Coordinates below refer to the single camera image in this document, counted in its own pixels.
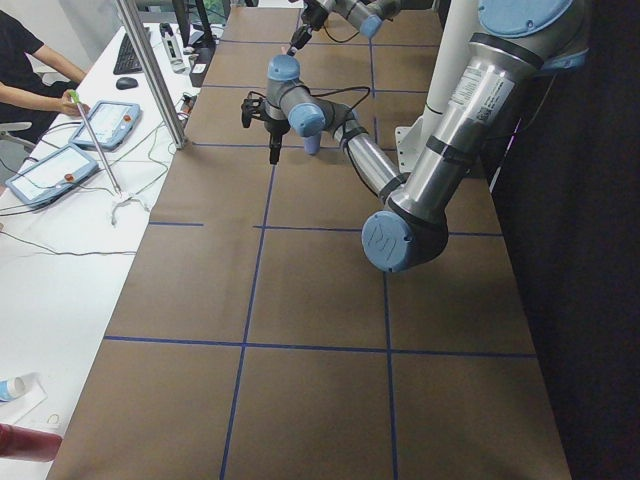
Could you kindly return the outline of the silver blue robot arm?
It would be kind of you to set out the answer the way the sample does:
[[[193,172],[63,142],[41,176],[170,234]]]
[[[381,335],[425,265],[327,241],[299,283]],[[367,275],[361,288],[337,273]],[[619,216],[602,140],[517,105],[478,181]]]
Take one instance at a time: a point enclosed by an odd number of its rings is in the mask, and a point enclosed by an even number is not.
[[[403,10],[425,10],[432,6],[432,1],[409,0],[311,0],[304,2],[301,14],[302,25],[294,32],[286,54],[294,56],[312,38],[314,31],[319,31],[331,13],[340,15],[358,33],[371,39],[384,20],[390,20]]]
[[[398,131],[392,162],[352,108],[310,93],[296,55],[330,14],[370,38],[404,10],[436,8],[426,1],[306,2],[287,52],[269,62],[258,107],[272,160],[288,131],[306,142],[328,132],[338,142],[383,203],[361,233],[367,258],[383,271],[409,269],[444,250],[446,206],[513,93],[534,76],[581,66],[588,50],[588,1],[451,2],[423,114]]]

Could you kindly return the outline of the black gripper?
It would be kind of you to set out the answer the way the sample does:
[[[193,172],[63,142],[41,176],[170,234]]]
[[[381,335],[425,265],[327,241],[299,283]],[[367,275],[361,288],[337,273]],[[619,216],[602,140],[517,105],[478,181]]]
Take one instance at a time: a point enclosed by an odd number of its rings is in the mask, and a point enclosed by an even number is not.
[[[301,19],[307,27],[299,27],[291,37],[288,55],[294,56],[312,38],[312,32],[320,30],[329,16],[329,2],[325,0],[304,0]]]
[[[280,158],[281,144],[282,138],[286,135],[290,130],[289,122],[284,119],[273,119],[270,118],[267,120],[267,131],[270,135],[269,140],[269,163],[271,165],[277,165]]]

